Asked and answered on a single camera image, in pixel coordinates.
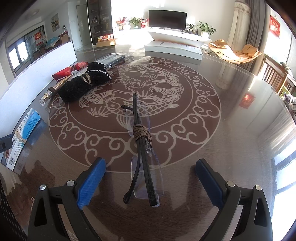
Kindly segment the blue white medicine box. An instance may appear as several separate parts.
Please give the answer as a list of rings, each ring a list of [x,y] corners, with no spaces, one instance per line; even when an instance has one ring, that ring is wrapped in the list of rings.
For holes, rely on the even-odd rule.
[[[41,117],[38,112],[31,108],[12,134],[12,146],[4,151],[4,159],[1,161],[11,171],[14,171],[17,167],[18,157],[40,120]]]

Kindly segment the white cardboard storage box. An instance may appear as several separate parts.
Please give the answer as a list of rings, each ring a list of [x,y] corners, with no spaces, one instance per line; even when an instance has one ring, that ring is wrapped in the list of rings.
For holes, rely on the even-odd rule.
[[[76,61],[70,41],[41,56],[15,78],[1,96],[1,137],[13,132],[32,101],[52,81],[52,75]]]

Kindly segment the red foil packet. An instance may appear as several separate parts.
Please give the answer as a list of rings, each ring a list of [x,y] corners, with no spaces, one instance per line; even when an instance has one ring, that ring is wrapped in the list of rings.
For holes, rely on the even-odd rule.
[[[70,76],[72,74],[72,72],[74,71],[80,71],[83,68],[88,66],[88,62],[82,61],[82,62],[78,62],[75,65],[72,65],[70,67],[66,67],[60,71],[58,71],[57,73],[53,74],[52,77],[58,81],[59,79],[62,79],[64,77]]]

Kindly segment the black beaded fabric bundle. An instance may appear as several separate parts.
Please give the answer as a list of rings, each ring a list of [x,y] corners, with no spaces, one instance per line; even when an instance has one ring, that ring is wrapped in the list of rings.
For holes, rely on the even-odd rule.
[[[97,62],[88,63],[86,73],[90,77],[90,80],[91,80],[90,83],[93,86],[99,86],[111,80],[111,77],[106,72],[105,65],[102,63],[97,63]]]

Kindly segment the clear plastic wrapped book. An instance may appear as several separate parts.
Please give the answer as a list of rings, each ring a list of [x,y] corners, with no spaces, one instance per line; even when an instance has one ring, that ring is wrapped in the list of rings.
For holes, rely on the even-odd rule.
[[[103,64],[105,69],[108,70],[118,65],[124,60],[125,60],[124,54],[111,53],[95,60],[95,62]]]

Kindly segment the wooden chair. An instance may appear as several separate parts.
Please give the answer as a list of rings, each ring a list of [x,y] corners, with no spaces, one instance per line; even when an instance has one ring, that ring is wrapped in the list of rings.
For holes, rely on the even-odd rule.
[[[268,55],[264,56],[264,62],[262,66],[266,67],[263,72],[263,80],[273,87],[277,93],[280,93],[280,90],[287,80],[288,72],[281,64],[273,60]]]

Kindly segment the dark glass display cabinet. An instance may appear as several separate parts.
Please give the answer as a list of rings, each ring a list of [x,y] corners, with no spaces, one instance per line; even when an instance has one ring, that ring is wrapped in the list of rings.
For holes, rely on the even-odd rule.
[[[92,45],[112,39],[111,1],[87,0],[86,7]]]

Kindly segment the red flower arrangement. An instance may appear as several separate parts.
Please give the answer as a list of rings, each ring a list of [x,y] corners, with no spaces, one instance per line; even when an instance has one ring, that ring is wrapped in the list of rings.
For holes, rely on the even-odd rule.
[[[126,24],[126,17],[119,18],[115,23],[119,30],[123,30],[123,27]]]

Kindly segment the orange lounge chair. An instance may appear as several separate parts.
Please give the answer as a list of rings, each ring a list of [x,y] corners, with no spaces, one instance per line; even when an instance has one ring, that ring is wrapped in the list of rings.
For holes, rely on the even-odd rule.
[[[248,63],[261,55],[261,52],[250,44],[246,44],[242,50],[233,50],[223,39],[210,42],[209,48],[220,59],[233,64]]]

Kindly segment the white TV cabinet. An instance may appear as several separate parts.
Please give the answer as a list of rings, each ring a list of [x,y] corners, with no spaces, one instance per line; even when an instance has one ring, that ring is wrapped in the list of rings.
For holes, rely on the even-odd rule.
[[[201,48],[203,44],[211,42],[210,39],[199,35],[182,33],[174,30],[152,29],[148,30],[148,33],[156,41],[178,43],[199,48]]]

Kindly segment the green potted plant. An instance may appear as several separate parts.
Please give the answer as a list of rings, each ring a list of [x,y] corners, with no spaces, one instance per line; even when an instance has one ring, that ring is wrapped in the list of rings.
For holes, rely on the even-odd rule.
[[[210,35],[213,35],[217,30],[213,27],[208,25],[207,23],[203,23],[202,21],[198,21],[199,24],[197,25],[197,28],[201,31],[201,36],[208,38]]]

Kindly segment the black flat television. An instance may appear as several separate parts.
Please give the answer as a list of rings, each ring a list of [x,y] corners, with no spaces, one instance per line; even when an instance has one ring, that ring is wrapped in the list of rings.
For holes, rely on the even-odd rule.
[[[184,30],[187,13],[181,11],[148,10],[149,27]]]

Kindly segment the grey curtain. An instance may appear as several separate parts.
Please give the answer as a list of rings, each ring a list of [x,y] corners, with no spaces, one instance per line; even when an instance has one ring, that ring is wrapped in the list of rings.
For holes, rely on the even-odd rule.
[[[263,61],[263,49],[265,47],[265,17],[266,7],[264,0],[244,1],[251,8],[250,24],[247,34],[246,44],[250,44],[261,52],[261,55],[254,60],[242,65],[242,68],[257,75]]]

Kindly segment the framed wall painting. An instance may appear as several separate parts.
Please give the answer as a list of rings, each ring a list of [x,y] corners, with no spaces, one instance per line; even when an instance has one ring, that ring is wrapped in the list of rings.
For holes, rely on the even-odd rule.
[[[54,16],[51,17],[50,22],[51,22],[52,32],[55,32],[60,28],[58,13],[56,13]]]

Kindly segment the red wall hanging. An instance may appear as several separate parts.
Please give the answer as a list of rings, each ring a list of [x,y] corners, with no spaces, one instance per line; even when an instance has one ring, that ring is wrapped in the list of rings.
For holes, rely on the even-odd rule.
[[[269,17],[269,30],[276,36],[280,36],[280,23],[272,15]]]

